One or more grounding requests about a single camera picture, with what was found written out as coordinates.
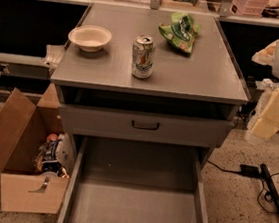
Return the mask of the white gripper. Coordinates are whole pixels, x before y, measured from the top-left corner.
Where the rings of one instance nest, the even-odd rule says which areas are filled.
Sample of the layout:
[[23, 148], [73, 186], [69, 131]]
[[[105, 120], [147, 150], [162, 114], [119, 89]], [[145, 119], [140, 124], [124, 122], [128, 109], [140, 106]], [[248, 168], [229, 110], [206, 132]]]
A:
[[[264, 49], [256, 52], [251, 60], [260, 65], [272, 66], [276, 46], [277, 42], [273, 41]], [[270, 101], [262, 113], [262, 118], [258, 118], [251, 128], [251, 134], [262, 140], [268, 140], [277, 131], [279, 131], [279, 88], [271, 94]]]

